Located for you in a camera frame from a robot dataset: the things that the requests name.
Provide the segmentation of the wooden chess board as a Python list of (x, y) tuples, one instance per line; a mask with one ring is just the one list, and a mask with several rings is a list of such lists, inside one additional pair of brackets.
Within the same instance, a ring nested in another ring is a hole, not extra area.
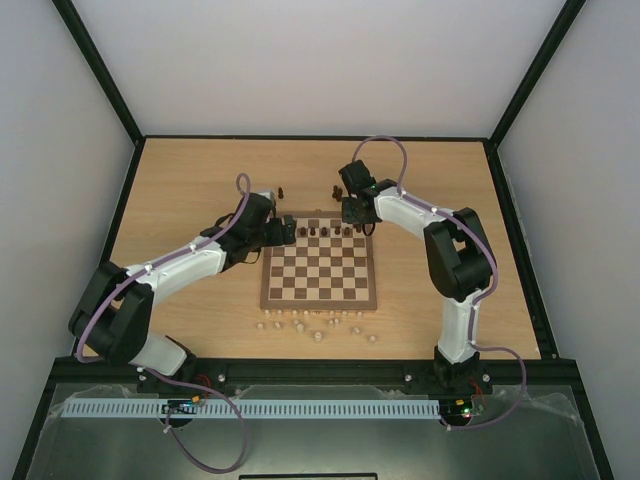
[[(263, 250), (260, 308), (276, 311), (374, 311), (377, 289), (373, 238), (337, 212), (294, 212), (296, 242)], [(306, 237), (299, 234), (307, 230)], [(310, 227), (316, 236), (309, 236)], [(326, 227), (327, 237), (320, 236)], [(334, 230), (341, 228), (341, 236)], [(344, 237), (344, 228), (351, 236)]]

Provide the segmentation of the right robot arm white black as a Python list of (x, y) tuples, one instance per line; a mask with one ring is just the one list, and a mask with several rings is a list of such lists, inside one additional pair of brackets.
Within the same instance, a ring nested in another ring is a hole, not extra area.
[(460, 390), (478, 368), (476, 320), (497, 279), (497, 262), (479, 215), (471, 208), (431, 205), (390, 179), (376, 181), (361, 160), (342, 167), (339, 177), (347, 191), (341, 199), (345, 223), (390, 222), (424, 241), (429, 277), (444, 298), (433, 375), (441, 388)]

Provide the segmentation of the left controller board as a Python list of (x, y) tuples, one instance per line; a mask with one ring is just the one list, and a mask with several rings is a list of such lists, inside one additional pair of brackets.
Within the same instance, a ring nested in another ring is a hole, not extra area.
[(196, 415), (207, 403), (207, 399), (201, 396), (194, 396), (187, 399), (167, 399), (160, 408), (164, 415)]

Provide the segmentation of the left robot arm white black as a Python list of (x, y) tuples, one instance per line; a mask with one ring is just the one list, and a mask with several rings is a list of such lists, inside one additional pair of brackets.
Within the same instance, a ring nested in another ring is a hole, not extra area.
[(82, 363), (104, 360), (163, 376), (178, 373), (186, 347), (150, 331), (154, 307), (206, 277), (242, 264), (266, 247), (295, 243), (296, 221), (279, 216), (271, 191), (247, 193), (236, 211), (219, 218), (190, 243), (164, 256), (122, 268), (111, 261), (92, 275), (68, 323)]

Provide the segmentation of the black frame rail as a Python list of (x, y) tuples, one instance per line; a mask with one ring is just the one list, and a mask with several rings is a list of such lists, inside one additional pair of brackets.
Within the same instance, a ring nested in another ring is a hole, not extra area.
[(190, 361), (172, 378), (208, 385), (228, 395), (253, 385), (360, 386), (429, 396), (488, 392), (497, 385), (569, 386), (584, 389), (573, 360), (482, 360), (455, 380), (439, 380), (432, 360), (249, 360), (204, 358)]

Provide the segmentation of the right controller board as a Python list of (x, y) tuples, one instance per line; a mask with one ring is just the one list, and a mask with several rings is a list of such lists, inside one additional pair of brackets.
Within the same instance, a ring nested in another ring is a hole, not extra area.
[(471, 417), (481, 415), (487, 406), (487, 398), (484, 395), (474, 394), (470, 397), (443, 400), (440, 402), (440, 415), (442, 417)]

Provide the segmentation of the controller board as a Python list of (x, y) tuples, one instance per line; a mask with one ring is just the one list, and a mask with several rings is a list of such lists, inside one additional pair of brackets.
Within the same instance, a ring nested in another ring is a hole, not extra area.
[(187, 399), (167, 399), (160, 408), (164, 415), (196, 415), (207, 403), (207, 399), (201, 396), (194, 396)]
[(442, 417), (471, 417), (481, 415), (487, 406), (487, 398), (484, 395), (474, 394), (470, 397), (443, 400), (440, 402), (440, 415)]

